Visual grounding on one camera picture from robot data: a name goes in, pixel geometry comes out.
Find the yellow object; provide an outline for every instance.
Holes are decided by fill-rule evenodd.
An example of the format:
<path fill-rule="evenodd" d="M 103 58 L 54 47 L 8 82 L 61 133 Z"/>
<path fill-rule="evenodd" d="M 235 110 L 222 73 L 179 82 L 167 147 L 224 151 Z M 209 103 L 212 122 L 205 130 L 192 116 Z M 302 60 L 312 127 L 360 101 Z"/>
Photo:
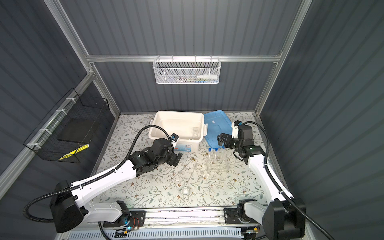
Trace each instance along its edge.
<path fill-rule="evenodd" d="M 74 155 L 75 153 L 78 153 L 78 152 L 80 152 L 80 151 L 82 151 L 84 149 L 87 149 L 88 147 L 89 147 L 89 144 L 86 144 L 86 145 L 84 145 L 82 147 L 79 147 L 78 149 L 73 150 L 72 152 L 69 152 L 68 154 L 65 154 L 63 157 L 59 158 L 59 160 L 62 160 L 64 158 L 68 158 L 68 157 Z"/>

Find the white wire hanging basket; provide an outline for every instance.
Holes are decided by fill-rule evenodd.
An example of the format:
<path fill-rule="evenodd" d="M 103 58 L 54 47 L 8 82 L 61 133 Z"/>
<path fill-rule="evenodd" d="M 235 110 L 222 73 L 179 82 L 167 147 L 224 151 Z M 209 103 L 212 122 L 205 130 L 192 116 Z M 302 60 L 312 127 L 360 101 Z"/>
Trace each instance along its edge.
<path fill-rule="evenodd" d="M 217 84 L 220 79 L 220 59 L 197 58 L 153 60 L 156 83 L 159 84 Z"/>

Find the black wire basket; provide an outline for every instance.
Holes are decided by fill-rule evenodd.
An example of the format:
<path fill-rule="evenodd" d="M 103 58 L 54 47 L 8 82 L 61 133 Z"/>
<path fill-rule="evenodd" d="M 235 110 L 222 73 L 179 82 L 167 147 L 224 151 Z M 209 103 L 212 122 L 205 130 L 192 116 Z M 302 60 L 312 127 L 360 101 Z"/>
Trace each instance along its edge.
<path fill-rule="evenodd" d="M 66 98 L 65 102 L 67 104 L 56 110 L 53 118 L 36 127 L 24 145 L 43 160 L 80 163 L 99 125 L 106 121 L 109 105 L 104 98 L 78 94 Z"/>

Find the floral tablecloth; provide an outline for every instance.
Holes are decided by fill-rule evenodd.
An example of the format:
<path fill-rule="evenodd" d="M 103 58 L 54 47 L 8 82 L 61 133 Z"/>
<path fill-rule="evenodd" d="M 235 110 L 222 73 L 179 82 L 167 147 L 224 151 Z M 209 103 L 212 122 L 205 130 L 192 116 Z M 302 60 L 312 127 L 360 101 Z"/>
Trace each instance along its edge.
<path fill-rule="evenodd" d="M 108 144 L 97 173 L 118 163 L 126 156 L 137 132 L 154 118 L 154 114 L 121 115 Z M 229 119 L 254 121 L 252 113 L 227 113 Z M 255 145 L 265 150 L 257 127 L 253 127 Z M 152 140 L 144 131 L 133 151 L 151 146 Z M 162 164 L 152 172 L 125 181 L 101 193 L 94 202 L 115 202 L 123 200 L 129 208 L 153 207 L 197 207 L 236 205 L 241 199 L 256 199 L 266 204 L 259 180 L 243 161 L 227 149 L 228 172 L 207 173 L 208 145 L 203 138 L 198 152 L 182 152 L 177 167 Z M 190 194 L 181 194 L 182 187 L 190 188 Z"/>

